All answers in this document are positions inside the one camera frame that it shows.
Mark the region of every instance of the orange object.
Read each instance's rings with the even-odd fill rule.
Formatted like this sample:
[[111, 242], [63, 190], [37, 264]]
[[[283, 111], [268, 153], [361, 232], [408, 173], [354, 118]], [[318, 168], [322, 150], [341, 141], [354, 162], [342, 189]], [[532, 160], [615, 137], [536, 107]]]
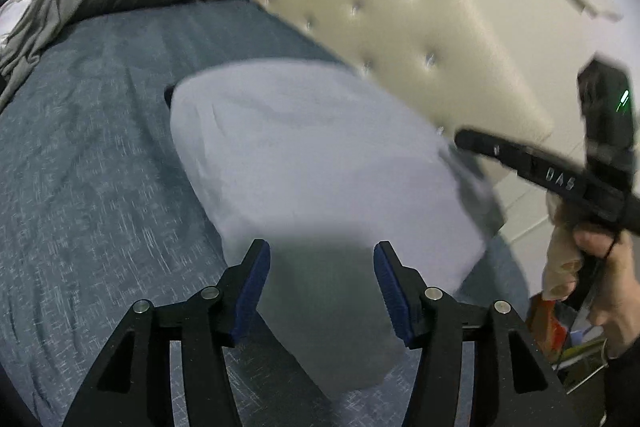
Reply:
[[540, 351], [550, 362], [558, 359], [567, 336], [566, 328], [556, 319], [555, 306], [555, 301], [545, 301], [542, 295], [534, 295], [526, 321]]

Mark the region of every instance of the cream headboard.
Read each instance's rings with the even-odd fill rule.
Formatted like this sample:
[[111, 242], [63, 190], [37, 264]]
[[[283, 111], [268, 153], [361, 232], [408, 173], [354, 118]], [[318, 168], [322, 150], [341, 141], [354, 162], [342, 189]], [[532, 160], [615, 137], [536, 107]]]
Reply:
[[473, 0], [255, 0], [452, 134], [540, 142], [552, 121]]

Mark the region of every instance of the green light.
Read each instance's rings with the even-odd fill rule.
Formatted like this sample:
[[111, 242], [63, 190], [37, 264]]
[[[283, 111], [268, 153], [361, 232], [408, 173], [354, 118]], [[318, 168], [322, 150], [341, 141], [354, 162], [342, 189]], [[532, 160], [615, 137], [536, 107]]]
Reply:
[[620, 107], [625, 107], [626, 102], [629, 101], [629, 90], [627, 89], [623, 95], [622, 98], [620, 98], [620, 103], [618, 104], [618, 108], [616, 109], [616, 112], [620, 110]]

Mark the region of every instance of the white fabric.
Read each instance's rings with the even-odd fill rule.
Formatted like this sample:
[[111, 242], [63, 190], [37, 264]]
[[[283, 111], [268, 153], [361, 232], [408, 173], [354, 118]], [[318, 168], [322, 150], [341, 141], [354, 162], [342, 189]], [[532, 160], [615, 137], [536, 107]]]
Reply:
[[20, 22], [31, 0], [8, 0], [0, 6], [0, 49], [4, 48], [11, 32]]
[[237, 264], [254, 238], [270, 243], [258, 311], [327, 396], [379, 383], [403, 350], [375, 244], [390, 241], [453, 293], [501, 224], [491, 230], [490, 184], [447, 139], [341, 66], [205, 71], [175, 89], [171, 132], [226, 261]]

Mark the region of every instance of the blue gripper pad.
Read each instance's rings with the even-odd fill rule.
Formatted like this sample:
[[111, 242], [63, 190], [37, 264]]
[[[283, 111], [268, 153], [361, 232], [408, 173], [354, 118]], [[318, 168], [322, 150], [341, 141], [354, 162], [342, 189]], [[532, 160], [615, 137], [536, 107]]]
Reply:
[[[259, 248], [255, 253], [255, 260], [246, 276], [244, 285], [240, 289], [236, 299], [236, 309], [234, 311], [234, 326], [229, 332], [231, 338], [237, 343], [248, 331], [251, 320], [255, 314], [255, 307], [258, 305], [262, 288], [267, 280], [267, 275], [271, 266], [271, 250], [269, 243], [261, 241], [261, 245], [254, 241], [252, 248]], [[251, 249], [246, 258], [251, 256]]]
[[405, 346], [409, 346], [415, 338], [411, 325], [410, 305], [380, 243], [373, 249], [373, 270], [396, 336], [404, 342]]

